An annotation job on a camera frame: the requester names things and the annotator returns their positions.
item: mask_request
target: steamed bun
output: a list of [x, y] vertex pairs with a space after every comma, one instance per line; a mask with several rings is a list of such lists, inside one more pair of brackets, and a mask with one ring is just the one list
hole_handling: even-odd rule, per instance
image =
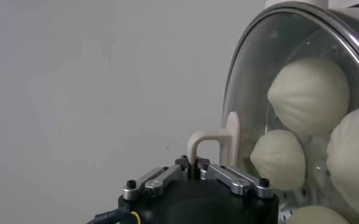
[[332, 182], [359, 212], [359, 109], [348, 114], [334, 129], [327, 153]]
[[349, 96], [342, 69], [324, 58], [305, 58], [286, 65], [268, 92], [275, 114], [299, 135], [334, 129], [346, 115]]
[[305, 179], [305, 157], [296, 136], [290, 131], [273, 130], [256, 143], [250, 159], [258, 173], [274, 188], [293, 190]]
[[323, 206], [299, 208], [289, 219], [288, 224], [349, 224], [335, 211]]

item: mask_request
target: yellow wire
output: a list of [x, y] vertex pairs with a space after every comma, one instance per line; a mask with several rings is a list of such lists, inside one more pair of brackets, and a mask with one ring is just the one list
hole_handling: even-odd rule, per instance
[[133, 211], [133, 212], [130, 212], [132, 215], [134, 215], [137, 219], [137, 224], [141, 224], [141, 219], [140, 219], [140, 216], [138, 215], [137, 212]]

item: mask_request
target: white handle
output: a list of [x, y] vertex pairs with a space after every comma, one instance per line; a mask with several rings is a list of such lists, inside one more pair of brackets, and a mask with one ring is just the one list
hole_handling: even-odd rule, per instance
[[198, 145], [203, 141], [215, 140], [220, 143], [220, 165], [236, 166], [240, 138], [239, 115], [231, 112], [228, 115], [226, 128], [210, 131], [196, 131], [188, 141], [187, 150], [190, 164], [193, 166], [197, 158]]

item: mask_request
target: metal rim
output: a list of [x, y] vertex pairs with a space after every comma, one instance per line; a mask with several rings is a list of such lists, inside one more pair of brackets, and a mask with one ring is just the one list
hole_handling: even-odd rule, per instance
[[235, 53], [233, 54], [228, 72], [228, 78], [224, 92], [224, 106], [232, 69], [235, 66], [237, 55], [247, 36], [251, 33], [252, 29], [264, 19], [268, 18], [269, 16], [281, 13], [299, 15], [319, 25], [321, 28], [331, 34], [331, 36], [334, 37], [334, 39], [348, 51], [349, 55], [353, 58], [354, 62], [359, 67], [359, 34], [357, 34], [342, 19], [338, 18], [330, 11], [301, 2], [285, 2], [276, 4], [264, 10], [257, 17], [255, 17], [255, 19], [249, 24], [248, 28], [244, 31], [242, 37], [240, 38], [239, 43], [235, 49]]

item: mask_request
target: black cable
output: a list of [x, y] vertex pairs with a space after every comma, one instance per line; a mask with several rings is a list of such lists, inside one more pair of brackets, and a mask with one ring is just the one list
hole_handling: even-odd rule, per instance
[[89, 221], [87, 224], [116, 224], [130, 215], [130, 211], [118, 208], [109, 212], [96, 215], [95, 218]]

